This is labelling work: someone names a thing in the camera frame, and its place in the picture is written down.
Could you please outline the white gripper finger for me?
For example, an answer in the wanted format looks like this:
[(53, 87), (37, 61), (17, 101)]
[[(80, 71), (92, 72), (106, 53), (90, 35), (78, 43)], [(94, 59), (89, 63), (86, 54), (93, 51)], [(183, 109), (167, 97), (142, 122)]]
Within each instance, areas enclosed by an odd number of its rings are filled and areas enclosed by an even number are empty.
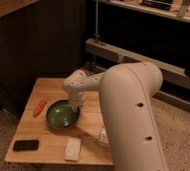
[(77, 112), (79, 110), (79, 106), (71, 106), (73, 112)]

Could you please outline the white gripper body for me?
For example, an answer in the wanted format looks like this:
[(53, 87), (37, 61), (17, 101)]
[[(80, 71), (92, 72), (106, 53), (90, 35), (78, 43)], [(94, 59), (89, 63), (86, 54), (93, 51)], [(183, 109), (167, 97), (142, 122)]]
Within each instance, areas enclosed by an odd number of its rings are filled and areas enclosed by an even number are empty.
[(84, 93), (83, 92), (71, 92), (68, 94), (69, 104), (72, 106), (81, 106), (84, 102)]

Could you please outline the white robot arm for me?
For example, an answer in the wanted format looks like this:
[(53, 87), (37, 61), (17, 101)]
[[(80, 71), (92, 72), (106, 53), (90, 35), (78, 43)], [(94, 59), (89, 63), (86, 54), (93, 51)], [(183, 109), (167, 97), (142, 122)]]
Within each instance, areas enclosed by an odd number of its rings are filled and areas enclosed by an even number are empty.
[(150, 102), (162, 82), (150, 62), (118, 64), (92, 76), (76, 70), (64, 80), (73, 109), (84, 92), (99, 93), (115, 171), (169, 171)]

